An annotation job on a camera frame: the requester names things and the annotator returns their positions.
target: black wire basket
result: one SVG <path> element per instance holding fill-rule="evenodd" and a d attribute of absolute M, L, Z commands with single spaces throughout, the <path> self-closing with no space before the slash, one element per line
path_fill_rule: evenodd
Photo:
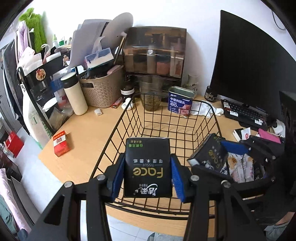
<path fill-rule="evenodd" d="M 146 96 L 152 98 L 152 103 L 144 103 Z M 158 101 L 161 96 L 156 94 L 137 94 L 134 95 L 135 106 L 131 110 L 124 110 L 115 125 L 90 178 L 104 173 L 109 165 L 116 162 L 120 153 L 125 152 L 126 139 L 129 137 L 168 137 L 170 138 L 171 153 L 175 153 L 181 165 L 188 166 L 188 157 L 196 148 L 211 134 L 216 133 L 222 137 L 219 124 L 214 114 L 212 106 L 200 100 L 193 100 L 199 107 L 208 107 L 208 117 L 201 115 L 190 115 L 184 117 L 180 113 L 172 113 L 168 110 L 168 103 Z M 106 205 L 126 212 L 135 213 L 143 216 L 187 220 L 190 204 L 183 204 L 177 198 L 173 188 L 171 198 L 124 198 L 123 184 L 118 198 Z M 214 218 L 214 202 L 210 201 L 210 218 Z"/>

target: green fuzzy toy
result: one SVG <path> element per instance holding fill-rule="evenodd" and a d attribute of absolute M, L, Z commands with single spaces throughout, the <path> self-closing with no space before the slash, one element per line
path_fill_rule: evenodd
<path fill-rule="evenodd" d="M 26 25 L 31 30 L 34 28 L 34 50 L 39 53 L 42 48 L 41 45 L 46 44 L 46 37 L 44 28 L 42 25 L 42 19 L 40 14 L 33 13 L 34 8 L 29 8 L 19 18 L 19 21 L 26 21 Z"/>

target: metal screw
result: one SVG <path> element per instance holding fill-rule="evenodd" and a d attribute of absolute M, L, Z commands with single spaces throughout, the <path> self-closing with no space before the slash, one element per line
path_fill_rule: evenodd
<path fill-rule="evenodd" d="M 70 182 L 70 181 L 67 181 L 67 182 L 64 183 L 64 187 L 65 187 L 65 188 L 69 188 L 69 187 L 71 187 L 72 185 L 73 185 L 73 183 Z"/>
<path fill-rule="evenodd" d="M 96 177 L 99 181 L 102 181 L 106 178 L 106 176 L 104 174 L 100 174 Z"/>
<path fill-rule="evenodd" d="M 225 187 L 225 188 L 230 188 L 230 186 L 231 186 L 230 182 L 227 180 L 223 180 L 221 182 L 221 185 L 223 185 L 223 187 Z"/>
<path fill-rule="evenodd" d="M 190 177 L 191 181 L 198 181 L 200 179 L 200 177 L 198 175 L 192 175 Z"/>

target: red box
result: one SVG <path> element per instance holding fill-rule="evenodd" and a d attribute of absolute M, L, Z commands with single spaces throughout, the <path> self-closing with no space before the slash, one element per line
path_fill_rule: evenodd
<path fill-rule="evenodd" d="M 70 150 L 67 143 L 67 135 L 65 131 L 60 132 L 54 136 L 54 153 L 57 157 L 65 154 Z"/>
<path fill-rule="evenodd" d="M 13 131 L 8 136 L 7 140 L 5 141 L 5 144 L 15 157 L 19 154 L 20 150 L 24 146 L 24 143 L 22 140 L 17 136 L 17 134 Z"/>

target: sticker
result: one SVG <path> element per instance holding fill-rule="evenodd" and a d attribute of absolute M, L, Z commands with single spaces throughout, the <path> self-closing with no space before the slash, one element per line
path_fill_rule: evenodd
<path fill-rule="evenodd" d="M 262 125 L 262 122 L 260 122 L 259 120 L 255 120 L 255 123 L 256 123 L 257 125 Z"/>
<path fill-rule="evenodd" d="M 238 113 L 233 112 L 233 111 L 230 111 L 230 114 L 231 114 L 231 115 L 234 115 L 234 116 L 239 116 Z"/>
<path fill-rule="evenodd" d="M 45 79 L 46 73 L 44 69 L 36 70 L 36 79 L 42 81 Z"/>
<path fill-rule="evenodd" d="M 223 105 L 225 108 L 230 108 L 229 104 L 227 102 L 223 102 Z"/>
<path fill-rule="evenodd" d="M 57 146 L 59 143 L 66 140 L 66 135 L 62 135 L 61 137 L 54 140 L 54 147 Z"/>
<path fill-rule="evenodd" d="M 69 57 L 67 55 L 64 55 L 63 57 L 63 66 L 68 67 L 67 61 L 69 61 Z"/>

